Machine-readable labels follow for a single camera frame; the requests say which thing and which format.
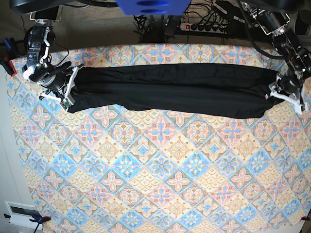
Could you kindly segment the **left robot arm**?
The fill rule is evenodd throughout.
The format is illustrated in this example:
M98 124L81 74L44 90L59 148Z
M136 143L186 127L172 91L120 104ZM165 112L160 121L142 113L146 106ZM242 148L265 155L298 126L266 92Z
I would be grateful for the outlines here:
M290 17L287 13L272 12L249 3L237 1L245 19L245 30L252 46L262 55L285 60L288 70L285 75L277 74L276 80L269 85L270 93L266 98L274 97L293 104L298 111L304 111L303 84L311 76L311 53L302 47L298 37L289 27ZM273 39L273 47L279 56L273 56L261 50L253 40L248 27L259 25L266 35Z

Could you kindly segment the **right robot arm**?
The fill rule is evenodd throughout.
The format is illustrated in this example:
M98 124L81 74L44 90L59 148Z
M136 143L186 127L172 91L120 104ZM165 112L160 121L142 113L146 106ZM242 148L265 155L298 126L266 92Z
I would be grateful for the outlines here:
M75 78L84 64L73 67L71 62L52 64L50 47L55 43L53 23L60 20L62 7L33 12L30 19L35 22L26 36L27 62L23 67L23 78L46 88L39 96L57 101L64 108L73 106L77 94Z

